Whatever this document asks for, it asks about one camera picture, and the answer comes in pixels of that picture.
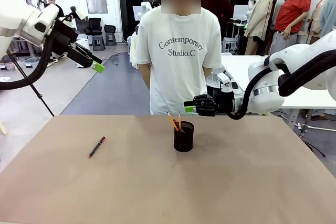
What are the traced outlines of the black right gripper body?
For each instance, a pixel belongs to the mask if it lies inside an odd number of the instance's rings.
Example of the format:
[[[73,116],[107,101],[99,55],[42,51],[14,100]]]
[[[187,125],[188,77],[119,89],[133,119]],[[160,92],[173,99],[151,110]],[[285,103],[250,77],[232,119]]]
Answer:
[[[213,100],[215,102],[215,115],[224,115],[234,110],[234,93],[223,92],[221,89],[213,90]]]

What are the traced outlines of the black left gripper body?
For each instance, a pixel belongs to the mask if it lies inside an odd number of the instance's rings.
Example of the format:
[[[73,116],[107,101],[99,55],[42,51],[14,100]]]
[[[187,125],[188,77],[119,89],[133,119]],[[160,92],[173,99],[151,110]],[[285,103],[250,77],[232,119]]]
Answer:
[[[75,28],[69,27],[65,22],[56,20],[51,32],[53,37],[51,51],[60,56],[64,53],[68,53],[72,49],[71,44],[74,44],[77,41],[79,34],[80,32]]]

